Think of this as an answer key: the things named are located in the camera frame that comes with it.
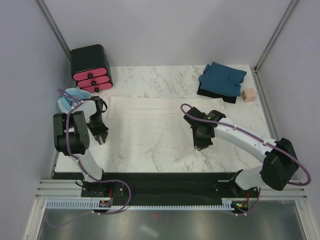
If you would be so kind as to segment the white t shirt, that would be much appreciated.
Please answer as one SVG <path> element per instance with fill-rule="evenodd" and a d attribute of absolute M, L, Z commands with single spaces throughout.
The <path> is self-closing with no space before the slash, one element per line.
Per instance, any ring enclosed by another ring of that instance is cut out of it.
<path fill-rule="evenodd" d="M 221 98 L 138 98 L 113 96 L 105 119 L 109 135 L 102 145 L 92 142 L 90 150 L 99 163 L 159 159 L 164 162 L 192 163 L 217 153 L 194 148 L 193 133 L 180 106 L 187 103 L 201 112 L 223 111 Z"/>

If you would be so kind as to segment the black pink drawer box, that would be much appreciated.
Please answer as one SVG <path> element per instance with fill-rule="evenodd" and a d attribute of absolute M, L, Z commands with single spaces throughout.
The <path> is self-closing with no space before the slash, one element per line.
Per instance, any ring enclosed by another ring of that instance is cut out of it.
<path fill-rule="evenodd" d="M 70 63 L 71 77 L 81 90 L 99 93 L 113 87 L 110 65 L 102 45 L 71 50 Z"/>

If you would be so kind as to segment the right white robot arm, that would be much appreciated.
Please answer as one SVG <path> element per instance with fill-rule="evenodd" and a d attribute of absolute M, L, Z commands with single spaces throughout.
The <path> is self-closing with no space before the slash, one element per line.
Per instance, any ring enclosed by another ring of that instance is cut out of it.
<path fill-rule="evenodd" d="M 261 162 L 261 166 L 239 170 L 232 178 L 229 191 L 235 197 L 242 196 L 253 187 L 268 186 L 282 191 L 299 168 L 293 160 L 297 156 L 294 147 L 286 138 L 277 141 L 239 128 L 217 110 L 204 113 L 191 107 L 183 118 L 192 129 L 194 147 L 199 151 L 212 145 L 213 138 L 219 138 Z"/>

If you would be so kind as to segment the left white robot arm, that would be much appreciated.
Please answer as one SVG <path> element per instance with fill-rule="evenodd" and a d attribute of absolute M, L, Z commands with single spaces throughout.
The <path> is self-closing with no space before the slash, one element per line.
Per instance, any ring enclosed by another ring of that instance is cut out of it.
<path fill-rule="evenodd" d="M 53 115 L 53 137 L 55 149 L 71 158 L 91 183 L 92 191 L 99 197 L 106 196 L 110 185 L 103 180 L 104 171 L 89 150 L 92 136 L 99 145 L 106 142 L 109 128 L 103 121 L 107 103 L 98 96 L 81 99 L 67 113 Z"/>

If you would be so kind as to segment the folded teal t shirt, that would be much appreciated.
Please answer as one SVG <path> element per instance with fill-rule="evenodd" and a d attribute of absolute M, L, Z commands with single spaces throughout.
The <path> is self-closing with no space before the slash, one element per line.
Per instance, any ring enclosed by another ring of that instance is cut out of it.
<path fill-rule="evenodd" d="M 241 84 L 246 75 L 247 72 L 244 70 L 212 62 L 206 65 L 198 81 L 201 90 L 227 97 L 239 97 Z"/>

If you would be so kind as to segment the small pink cube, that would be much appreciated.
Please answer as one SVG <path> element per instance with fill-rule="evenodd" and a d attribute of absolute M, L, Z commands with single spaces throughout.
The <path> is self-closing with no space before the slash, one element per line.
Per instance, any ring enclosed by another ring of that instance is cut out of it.
<path fill-rule="evenodd" d="M 245 103 L 254 102 L 257 96 L 258 94 L 256 90 L 253 88 L 244 89 L 241 93 L 241 98 Z"/>

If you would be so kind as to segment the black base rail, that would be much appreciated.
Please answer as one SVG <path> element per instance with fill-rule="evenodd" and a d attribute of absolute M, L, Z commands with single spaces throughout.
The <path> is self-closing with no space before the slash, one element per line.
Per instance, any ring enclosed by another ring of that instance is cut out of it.
<path fill-rule="evenodd" d="M 213 204 L 232 202 L 236 214 L 247 213 L 261 199 L 262 190 L 243 190 L 232 178 L 234 172 L 222 173 L 147 173 L 114 172 L 103 174 L 102 182 L 86 182 L 79 172 L 58 172 L 54 180 L 73 180 L 81 187 L 81 197 L 113 201 L 127 207 L 134 203 Z"/>

